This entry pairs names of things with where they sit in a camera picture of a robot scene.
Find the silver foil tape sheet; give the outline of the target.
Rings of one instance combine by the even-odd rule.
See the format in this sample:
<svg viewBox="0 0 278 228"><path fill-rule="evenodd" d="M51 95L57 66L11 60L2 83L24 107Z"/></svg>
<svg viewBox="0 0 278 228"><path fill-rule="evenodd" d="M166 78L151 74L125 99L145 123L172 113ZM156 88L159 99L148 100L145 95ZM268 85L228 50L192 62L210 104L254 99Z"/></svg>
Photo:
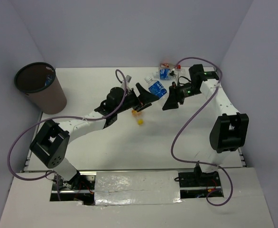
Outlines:
<svg viewBox="0 0 278 228"><path fill-rule="evenodd" d="M181 202L177 171L98 172L94 203L98 206L162 205Z"/></svg>

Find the blue label bottle at back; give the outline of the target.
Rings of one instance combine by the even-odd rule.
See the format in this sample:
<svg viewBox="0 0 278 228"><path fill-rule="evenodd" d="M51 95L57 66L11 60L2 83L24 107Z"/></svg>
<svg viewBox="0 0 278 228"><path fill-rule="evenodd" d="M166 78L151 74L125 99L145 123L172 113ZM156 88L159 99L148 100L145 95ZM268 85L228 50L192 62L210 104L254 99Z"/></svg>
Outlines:
<svg viewBox="0 0 278 228"><path fill-rule="evenodd" d="M157 72L153 73L153 78L156 80L173 80L169 77L168 73L169 73L170 69L159 69ZM181 76L186 76L185 70L181 69Z"/></svg>

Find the brown round waste bin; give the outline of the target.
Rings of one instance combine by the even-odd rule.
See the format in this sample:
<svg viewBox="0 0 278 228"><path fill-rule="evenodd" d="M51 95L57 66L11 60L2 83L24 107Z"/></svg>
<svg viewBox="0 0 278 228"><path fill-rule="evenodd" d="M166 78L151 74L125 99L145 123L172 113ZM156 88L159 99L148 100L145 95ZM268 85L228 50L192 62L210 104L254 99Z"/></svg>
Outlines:
<svg viewBox="0 0 278 228"><path fill-rule="evenodd" d="M46 76L53 75L53 81L44 86ZM57 114L67 104L67 98L49 63L35 62L21 68L14 77L15 87L45 114Z"/></svg>

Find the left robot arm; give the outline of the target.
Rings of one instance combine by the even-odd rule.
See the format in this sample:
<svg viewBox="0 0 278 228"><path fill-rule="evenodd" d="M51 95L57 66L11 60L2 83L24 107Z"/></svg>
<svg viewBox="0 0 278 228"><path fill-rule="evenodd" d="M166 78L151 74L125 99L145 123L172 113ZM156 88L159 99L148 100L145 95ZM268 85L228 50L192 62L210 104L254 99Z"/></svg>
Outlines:
<svg viewBox="0 0 278 228"><path fill-rule="evenodd" d="M139 95L134 90L114 87L100 106L79 119L56 123L47 120L42 125L30 145L30 150L50 170L55 171L69 189L79 186L82 178L79 171L65 158L68 144L91 132L103 130L117 120L117 115L129 109L141 111L159 98L136 84Z"/></svg>

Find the orange label bottle yellow cap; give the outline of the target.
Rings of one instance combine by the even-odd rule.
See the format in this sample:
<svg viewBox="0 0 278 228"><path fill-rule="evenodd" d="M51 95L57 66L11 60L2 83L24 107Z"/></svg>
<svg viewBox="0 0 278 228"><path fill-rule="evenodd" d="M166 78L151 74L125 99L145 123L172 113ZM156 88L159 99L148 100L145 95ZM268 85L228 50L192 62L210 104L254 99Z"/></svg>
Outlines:
<svg viewBox="0 0 278 228"><path fill-rule="evenodd" d="M142 111L137 112L136 110L132 110L131 113L132 113L132 116L135 118L135 120L136 120L136 122L139 126L144 124L143 112Z"/></svg>

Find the red label bottle red cap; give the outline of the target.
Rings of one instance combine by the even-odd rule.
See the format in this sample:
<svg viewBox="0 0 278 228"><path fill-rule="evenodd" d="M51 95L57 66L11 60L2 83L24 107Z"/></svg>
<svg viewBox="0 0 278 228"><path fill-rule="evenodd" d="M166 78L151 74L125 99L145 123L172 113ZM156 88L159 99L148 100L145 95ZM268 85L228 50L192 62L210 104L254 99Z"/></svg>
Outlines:
<svg viewBox="0 0 278 228"><path fill-rule="evenodd" d="M174 64L170 63L161 63L159 66L160 69L181 69L180 65L175 66Z"/></svg>

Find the blue label bottle white cap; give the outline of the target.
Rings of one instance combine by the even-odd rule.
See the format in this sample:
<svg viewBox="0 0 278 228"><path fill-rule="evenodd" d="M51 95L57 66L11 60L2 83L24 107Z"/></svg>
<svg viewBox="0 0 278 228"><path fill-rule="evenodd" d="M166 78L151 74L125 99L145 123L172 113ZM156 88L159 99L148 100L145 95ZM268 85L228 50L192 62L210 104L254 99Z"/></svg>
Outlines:
<svg viewBox="0 0 278 228"><path fill-rule="evenodd" d="M148 84L148 90L159 98L158 103L163 106L168 98L168 92L165 87L158 80L149 76L145 77L145 81Z"/></svg>

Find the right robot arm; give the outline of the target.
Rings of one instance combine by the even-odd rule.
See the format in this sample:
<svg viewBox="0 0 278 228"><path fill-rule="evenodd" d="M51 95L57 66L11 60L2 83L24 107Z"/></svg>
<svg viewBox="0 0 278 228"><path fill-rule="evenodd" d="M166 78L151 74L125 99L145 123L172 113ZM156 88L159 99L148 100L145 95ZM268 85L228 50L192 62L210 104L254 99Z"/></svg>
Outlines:
<svg viewBox="0 0 278 228"><path fill-rule="evenodd" d="M215 122L209 136L213 152L205 164L196 164L194 168L194 182L203 186L215 177L225 158L245 144L249 117L232 105L215 71L205 71L201 64L197 64L189 68L189 75L188 83L172 83L162 109L177 109L187 97L203 94L214 112Z"/></svg>

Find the metal base rail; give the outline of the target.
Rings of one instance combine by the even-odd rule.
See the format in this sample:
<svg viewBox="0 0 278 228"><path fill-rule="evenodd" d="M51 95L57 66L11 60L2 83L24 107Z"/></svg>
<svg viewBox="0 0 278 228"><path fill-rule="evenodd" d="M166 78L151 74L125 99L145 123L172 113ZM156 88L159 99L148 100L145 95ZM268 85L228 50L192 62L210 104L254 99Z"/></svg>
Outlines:
<svg viewBox="0 0 278 228"><path fill-rule="evenodd" d="M87 206L165 205L207 195L224 196L216 171L81 171L80 175L76 184L53 177L50 201L77 201Z"/></svg>

